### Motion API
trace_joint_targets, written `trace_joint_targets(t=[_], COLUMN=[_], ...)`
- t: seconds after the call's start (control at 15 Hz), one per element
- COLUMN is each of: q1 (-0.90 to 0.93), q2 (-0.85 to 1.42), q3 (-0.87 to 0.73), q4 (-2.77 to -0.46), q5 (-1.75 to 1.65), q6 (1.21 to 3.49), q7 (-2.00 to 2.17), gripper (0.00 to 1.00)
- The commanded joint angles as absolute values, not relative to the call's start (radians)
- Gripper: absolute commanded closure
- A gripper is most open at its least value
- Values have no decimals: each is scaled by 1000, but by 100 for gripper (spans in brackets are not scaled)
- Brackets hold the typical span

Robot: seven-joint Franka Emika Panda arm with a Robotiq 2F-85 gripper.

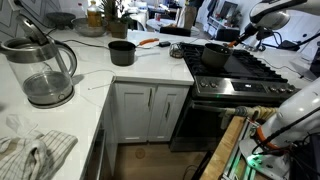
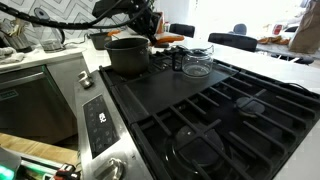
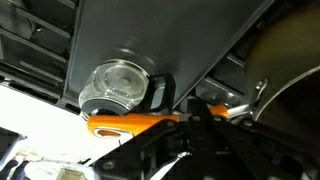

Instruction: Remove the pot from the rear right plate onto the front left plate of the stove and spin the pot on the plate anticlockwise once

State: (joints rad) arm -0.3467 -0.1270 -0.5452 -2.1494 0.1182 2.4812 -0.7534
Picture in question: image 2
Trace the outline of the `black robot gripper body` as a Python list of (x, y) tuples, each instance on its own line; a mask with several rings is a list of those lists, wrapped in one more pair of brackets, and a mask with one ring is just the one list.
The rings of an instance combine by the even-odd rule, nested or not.
[(128, 15), (131, 22), (128, 27), (155, 44), (157, 42), (155, 34), (159, 27), (161, 14), (154, 11), (153, 4), (154, 0), (130, 0)]

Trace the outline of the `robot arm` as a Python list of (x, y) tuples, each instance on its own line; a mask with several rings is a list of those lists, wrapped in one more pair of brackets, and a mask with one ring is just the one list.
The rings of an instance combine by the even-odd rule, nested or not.
[(127, 26), (139, 35), (145, 36), (152, 44), (157, 42), (155, 34), (161, 15), (153, 11), (153, 0), (98, 0), (92, 15), (96, 18), (111, 18), (126, 14)]

